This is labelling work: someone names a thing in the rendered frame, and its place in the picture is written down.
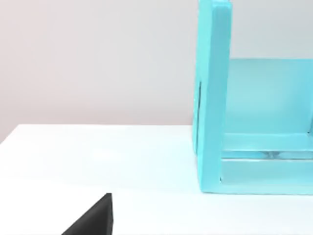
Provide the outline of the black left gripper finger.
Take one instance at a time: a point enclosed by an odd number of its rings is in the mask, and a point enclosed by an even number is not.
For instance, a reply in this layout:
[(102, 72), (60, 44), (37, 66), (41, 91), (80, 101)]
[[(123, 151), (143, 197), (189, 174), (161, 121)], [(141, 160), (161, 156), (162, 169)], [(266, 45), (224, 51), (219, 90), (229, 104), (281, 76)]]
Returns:
[(112, 235), (112, 193), (106, 193), (61, 235)]

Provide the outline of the light blue rack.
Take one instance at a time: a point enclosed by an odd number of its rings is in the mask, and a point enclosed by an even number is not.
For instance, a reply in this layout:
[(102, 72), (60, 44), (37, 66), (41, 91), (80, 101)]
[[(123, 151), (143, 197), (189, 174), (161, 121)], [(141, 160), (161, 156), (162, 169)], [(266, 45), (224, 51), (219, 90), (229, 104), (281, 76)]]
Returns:
[(198, 0), (200, 190), (313, 195), (313, 58), (230, 58), (230, 0)]

